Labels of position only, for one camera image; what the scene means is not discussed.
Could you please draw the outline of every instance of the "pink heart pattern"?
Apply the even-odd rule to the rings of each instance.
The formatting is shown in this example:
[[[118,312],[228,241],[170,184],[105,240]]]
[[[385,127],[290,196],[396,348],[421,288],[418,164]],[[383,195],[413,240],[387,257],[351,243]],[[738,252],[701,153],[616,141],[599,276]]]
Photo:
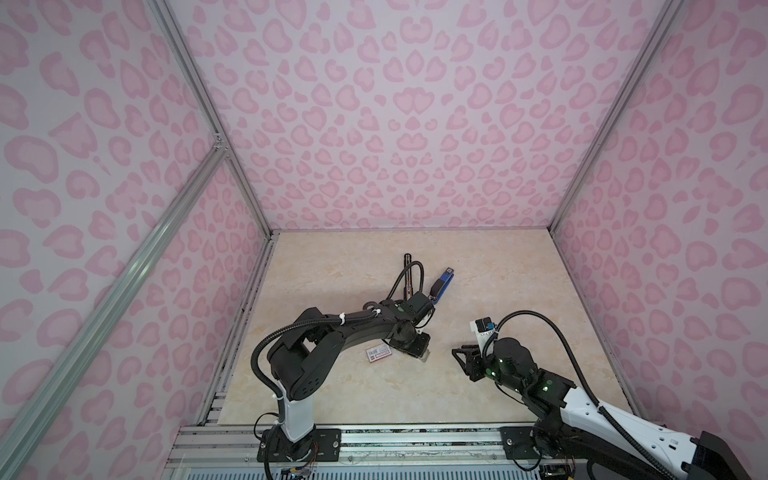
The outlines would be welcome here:
[[[768,9],[691,2],[684,18],[556,242],[648,418],[721,435],[759,477]]]
[[[201,221],[202,229],[197,225]],[[188,247],[192,231],[201,242],[216,245],[215,258],[206,260],[204,249]],[[197,413],[262,245],[235,180],[222,165],[27,469],[34,468],[42,478],[156,476],[175,432]],[[200,285],[195,279],[201,271],[216,273]],[[203,300],[197,315],[193,304],[174,302],[179,291],[192,289]],[[17,302],[0,312],[13,320],[0,323],[0,333],[23,337],[31,308]],[[194,344],[184,341],[190,336],[191,317]],[[82,321],[70,309],[44,323],[47,331],[38,341],[47,346],[68,343]],[[51,367],[46,359],[22,367],[3,389],[4,402],[22,405]]]
[[[213,138],[141,0],[39,0],[0,9],[0,168],[13,178],[0,197],[0,268],[7,284],[0,293],[0,360],[9,366],[0,371],[3,435]],[[258,95],[253,99],[260,102]],[[207,193],[193,212],[204,213],[206,225],[197,231],[190,221],[182,228],[23,478],[154,477],[171,433],[194,414],[190,399],[200,404],[205,382],[199,372],[213,369],[223,343],[216,322],[229,325],[262,242],[226,168]],[[216,208],[222,216],[213,214]],[[202,249],[192,251],[191,231],[219,249],[213,260],[203,260]],[[214,268],[218,259],[221,267]],[[217,274],[191,299],[187,280],[203,266]],[[189,302],[198,297],[213,305],[219,288],[227,301],[218,296],[218,311],[208,307],[190,318],[194,331],[213,333],[211,340],[197,339],[210,348],[200,356],[177,354],[174,364],[170,353],[187,334],[179,323],[169,329],[169,318],[191,315]],[[150,377],[147,360],[161,346],[170,368]],[[136,400],[139,385],[162,403],[162,417],[151,435],[135,441],[148,407]],[[182,391],[186,405],[177,400],[169,407],[174,416],[165,419],[166,404]],[[143,453],[147,442],[153,448]]]
[[[548,225],[659,9],[171,4],[280,229]]]

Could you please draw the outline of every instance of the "wall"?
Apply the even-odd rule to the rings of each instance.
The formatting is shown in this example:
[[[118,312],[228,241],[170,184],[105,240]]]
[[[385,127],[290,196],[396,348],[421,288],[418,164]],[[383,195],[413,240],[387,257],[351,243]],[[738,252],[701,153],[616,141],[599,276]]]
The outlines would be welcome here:
[[[548,225],[661,0],[171,0],[275,228]]]
[[[765,478],[765,2],[690,3],[557,243],[652,419]]]
[[[222,165],[19,478],[159,475],[200,408],[262,243]]]
[[[141,0],[0,12],[2,435],[212,139]]]

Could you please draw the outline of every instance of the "pink wallpaper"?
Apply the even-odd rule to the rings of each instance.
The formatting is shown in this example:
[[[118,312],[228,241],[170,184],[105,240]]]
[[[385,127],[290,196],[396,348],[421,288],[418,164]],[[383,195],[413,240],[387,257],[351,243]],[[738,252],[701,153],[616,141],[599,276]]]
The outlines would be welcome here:
[[[0,12],[2,435],[212,139],[141,0]]]
[[[663,2],[170,3],[296,229],[549,224]]]
[[[696,0],[557,236],[652,419],[768,458],[768,4]]]
[[[19,478],[156,477],[200,407],[261,243],[222,165]]]

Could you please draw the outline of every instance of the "blue and black object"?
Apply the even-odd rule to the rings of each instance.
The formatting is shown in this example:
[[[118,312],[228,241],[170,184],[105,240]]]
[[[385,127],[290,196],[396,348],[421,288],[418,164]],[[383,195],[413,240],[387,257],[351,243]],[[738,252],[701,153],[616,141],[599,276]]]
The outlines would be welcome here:
[[[448,285],[451,283],[451,280],[453,280],[453,269],[446,268],[445,272],[432,284],[432,288],[429,289],[429,299],[433,304],[437,304],[440,297],[445,292],[445,289],[448,288]]]

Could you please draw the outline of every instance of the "black mounting plate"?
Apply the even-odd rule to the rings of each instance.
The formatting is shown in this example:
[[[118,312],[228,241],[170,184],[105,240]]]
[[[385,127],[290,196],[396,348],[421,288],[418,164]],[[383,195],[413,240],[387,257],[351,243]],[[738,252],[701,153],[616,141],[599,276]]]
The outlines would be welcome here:
[[[339,461],[339,446],[341,445],[341,430],[339,429],[314,429],[310,433],[312,442],[317,444],[317,461],[318,462],[338,462]],[[270,454],[270,462],[295,462],[288,459],[283,453],[272,452]],[[259,453],[256,456],[256,460],[259,462],[264,461],[264,448],[259,445]]]
[[[531,427],[501,427],[502,446],[507,460],[537,460],[538,453],[531,447]]]

